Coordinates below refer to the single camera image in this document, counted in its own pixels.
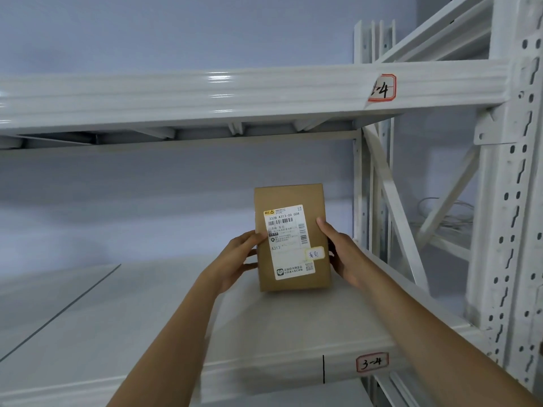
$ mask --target hand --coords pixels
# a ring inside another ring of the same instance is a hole
[[[243,263],[247,257],[256,254],[256,249],[253,247],[267,237],[267,233],[256,233],[252,230],[231,239],[213,263],[204,270],[205,274],[210,275],[218,283],[219,294],[232,287],[245,271],[258,266],[257,263]]]
[[[334,270],[350,285],[360,289],[360,268],[367,259],[366,256],[347,234],[337,232],[323,218],[317,218],[316,223],[328,237],[329,251],[333,253],[330,263]]]

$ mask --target red-bordered label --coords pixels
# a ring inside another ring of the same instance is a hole
[[[388,367],[388,362],[388,353],[364,354],[356,359],[356,371],[358,373],[365,373],[366,371],[383,369]]]
[[[392,101],[396,98],[397,79],[394,74],[381,74],[374,84],[368,101]]]

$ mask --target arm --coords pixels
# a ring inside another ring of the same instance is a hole
[[[107,407],[188,406],[204,362],[204,337],[215,299],[244,271],[256,267],[243,262],[266,238],[250,231],[228,243],[200,274]]]
[[[346,234],[317,219],[336,271],[369,297],[381,321],[439,405],[539,406],[503,369],[455,333],[376,266]]]

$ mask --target cardboard box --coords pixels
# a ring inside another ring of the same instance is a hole
[[[328,239],[316,224],[325,218],[322,184],[255,188],[260,291],[330,287]]]

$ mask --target barcode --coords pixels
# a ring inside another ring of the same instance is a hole
[[[280,218],[279,220],[270,220],[268,221],[268,226],[275,226],[277,224],[285,224],[286,222],[294,221],[292,217],[289,218]]]
[[[306,231],[306,228],[305,228],[305,223],[300,223],[298,225],[298,231],[300,232],[300,241],[302,242],[302,245],[303,244],[309,244],[307,242],[307,231]]]

